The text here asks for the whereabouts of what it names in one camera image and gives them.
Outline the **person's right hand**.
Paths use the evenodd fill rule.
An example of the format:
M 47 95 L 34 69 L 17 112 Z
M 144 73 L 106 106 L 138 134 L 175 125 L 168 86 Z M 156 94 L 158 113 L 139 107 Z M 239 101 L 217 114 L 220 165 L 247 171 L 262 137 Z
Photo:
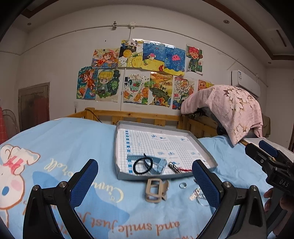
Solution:
M 273 188 L 269 189 L 267 192 L 264 193 L 264 198 L 268 199 L 264 205 L 265 212 L 269 211 L 271 203 L 272 203 L 272 197 L 273 197 Z M 287 212 L 292 213 L 293 212 L 293 199 L 292 197 L 284 194 L 280 200 L 279 205 L 283 210 L 286 210 Z

